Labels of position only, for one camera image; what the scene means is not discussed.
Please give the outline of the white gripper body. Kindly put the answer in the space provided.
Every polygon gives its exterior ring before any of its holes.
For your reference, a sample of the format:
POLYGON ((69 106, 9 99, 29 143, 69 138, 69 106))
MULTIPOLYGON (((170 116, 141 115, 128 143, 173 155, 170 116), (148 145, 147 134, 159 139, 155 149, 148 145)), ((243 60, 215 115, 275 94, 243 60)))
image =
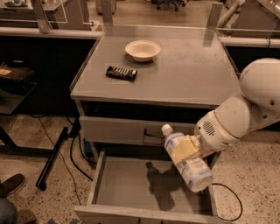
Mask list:
POLYGON ((238 138, 229 134, 222 127, 213 111, 199 119, 194 129, 194 135, 197 145, 203 151, 224 151, 229 145, 238 141, 238 138))

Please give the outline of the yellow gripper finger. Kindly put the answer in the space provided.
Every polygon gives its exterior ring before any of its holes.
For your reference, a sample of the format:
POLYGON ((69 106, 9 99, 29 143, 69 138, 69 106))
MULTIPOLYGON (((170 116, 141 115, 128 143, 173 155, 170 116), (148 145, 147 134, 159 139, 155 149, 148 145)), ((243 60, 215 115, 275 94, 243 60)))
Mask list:
POLYGON ((175 165, 200 155, 200 150, 189 135, 178 137, 173 142, 175 147, 171 153, 171 159, 175 165))
POLYGON ((200 158, 206 158, 210 155, 214 154, 214 151, 213 150, 206 150, 204 148, 200 148, 199 149, 199 157, 200 158))

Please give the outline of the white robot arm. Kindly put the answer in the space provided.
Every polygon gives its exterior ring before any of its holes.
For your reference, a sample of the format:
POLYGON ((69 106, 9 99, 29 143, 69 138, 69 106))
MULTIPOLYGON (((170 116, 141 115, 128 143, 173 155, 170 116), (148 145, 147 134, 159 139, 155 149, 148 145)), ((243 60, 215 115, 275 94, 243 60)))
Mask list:
POLYGON ((258 59, 241 72, 240 89, 196 124, 171 153, 174 164, 224 151, 253 130, 280 120, 280 60, 258 59))

